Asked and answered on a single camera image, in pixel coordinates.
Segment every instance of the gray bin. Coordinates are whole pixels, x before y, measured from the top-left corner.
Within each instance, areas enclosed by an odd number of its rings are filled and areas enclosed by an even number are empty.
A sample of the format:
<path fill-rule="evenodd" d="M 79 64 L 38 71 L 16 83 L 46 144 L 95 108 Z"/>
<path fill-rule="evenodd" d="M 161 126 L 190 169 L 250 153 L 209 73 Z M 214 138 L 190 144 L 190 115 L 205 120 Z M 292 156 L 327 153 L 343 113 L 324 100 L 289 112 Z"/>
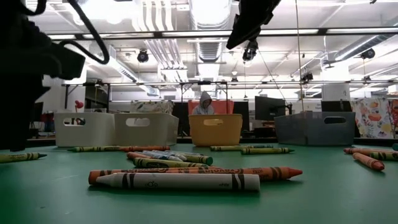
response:
<path fill-rule="evenodd" d="M 354 112 L 306 111 L 274 119 L 281 144 L 350 146 L 354 143 Z"/>

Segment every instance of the desk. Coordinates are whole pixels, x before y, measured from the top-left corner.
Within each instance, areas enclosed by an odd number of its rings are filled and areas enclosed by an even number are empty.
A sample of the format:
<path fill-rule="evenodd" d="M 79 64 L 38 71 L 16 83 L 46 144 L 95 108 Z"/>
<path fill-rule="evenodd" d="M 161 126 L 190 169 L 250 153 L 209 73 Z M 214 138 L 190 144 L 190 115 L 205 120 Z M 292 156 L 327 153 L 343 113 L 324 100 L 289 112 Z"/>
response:
<path fill-rule="evenodd" d="M 242 156 L 191 144 L 172 147 L 211 155 L 215 166 L 225 168 L 303 170 L 289 181 L 262 183 L 260 194 L 92 188 L 90 170 L 134 167 L 125 153 L 27 149 L 48 156 L 0 164 L 0 223 L 397 223 L 397 162 L 385 162 L 384 172 L 374 172 L 342 147 L 290 148 L 295 152 Z"/>

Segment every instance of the plastic storage bin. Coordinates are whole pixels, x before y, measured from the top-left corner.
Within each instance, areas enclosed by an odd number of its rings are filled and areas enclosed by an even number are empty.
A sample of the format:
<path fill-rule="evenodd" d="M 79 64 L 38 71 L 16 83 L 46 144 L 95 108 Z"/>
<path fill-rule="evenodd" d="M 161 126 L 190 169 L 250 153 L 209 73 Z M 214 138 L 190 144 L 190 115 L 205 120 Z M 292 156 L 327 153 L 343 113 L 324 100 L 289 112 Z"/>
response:
<path fill-rule="evenodd" d="M 178 118 L 167 113 L 115 114 L 118 146 L 171 146 L 177 143 Z"/>
<path fill-rule="evenodd" d="M 190 115 L 189 125 L 196 146 L 235 146 L 241 139 L 242 115 Z"/>
<path fill-rule="evenodd" d="M 354 141 L 354 112 L 304 112 L 274 118 L 281 144 L 350 146 Z"/>
<path fill-rule="evenodd" d="M 76 118 L 84 125 L 71 124 Z M 55 143 L 58 147 L 112 146 L 114 115 L 108 113 L 55 113 Z"/>

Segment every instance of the yellow bin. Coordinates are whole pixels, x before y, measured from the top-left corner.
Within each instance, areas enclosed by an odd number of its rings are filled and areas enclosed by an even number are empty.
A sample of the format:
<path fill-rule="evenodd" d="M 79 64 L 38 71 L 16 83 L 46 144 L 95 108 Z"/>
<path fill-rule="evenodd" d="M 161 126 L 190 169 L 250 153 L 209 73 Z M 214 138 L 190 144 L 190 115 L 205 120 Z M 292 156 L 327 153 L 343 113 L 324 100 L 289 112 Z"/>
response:
<path fill-rule="evenodd" d="M 242 115 L 190 115 L 189 125 L 196 146 L 236 146 L 241 139 Z"/>

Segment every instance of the orange crayon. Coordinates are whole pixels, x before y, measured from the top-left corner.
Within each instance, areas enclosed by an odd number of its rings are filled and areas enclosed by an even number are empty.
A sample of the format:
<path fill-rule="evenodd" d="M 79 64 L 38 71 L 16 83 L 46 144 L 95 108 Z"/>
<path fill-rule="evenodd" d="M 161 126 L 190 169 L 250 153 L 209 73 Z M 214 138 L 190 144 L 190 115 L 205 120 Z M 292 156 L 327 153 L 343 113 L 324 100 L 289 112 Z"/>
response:
<path fill-rule="evenodd" d="M 365 156 L 370 156 L 372 152 L 394 152 L 392 150 L 385 149 L 363 149 L 363 148 L 345 148 L 343 151 L 347 154 L 354 154 L 355 152 L 364 154 Z"/>
<path fill-rule="evenodd" d="M 142 152 L 145 150 L 166 151 L 170 150 L 170 147 L 169 146 L 126 146 L 126 147 L 121 147 L 121 150 L 124 152 Z"/>
<path fill-rule="evenodd" d="M 97 177 L 115 174 L 118 172 L 155 172 L 155 173 L 181 173 L 181 174 L 257 174 L 260 181 L 286 180 L 303 173 L 301 170 L 289 167 L 262 167 L 243 169 L 220 169 L 217 167 L 175 167 L 160 169 L 131 169 L 131 170 L 93 170 L 88 176 L 88 183 L 96 184 Z"/>
<path fill-rule="evenodd" d="M 377 160 L 370 158 L 369 156 L 365 156 L 364 154 L 355 152 L 353 154 L 353 158 L 361 162 L 362 164 L 370 167 L 371 169 L 377 170 L 377 171 L 382 171 L 384 170 L 384 164 Z"/>
<path fill-rule="evenodd" d="M 135 158 L 147 158 L 147 159 L 153 159 L 151 156 L 147 156 L 138 152 L 128 152 L 127 153 L 127 158 L 129 159 L 135 159 Z"/>

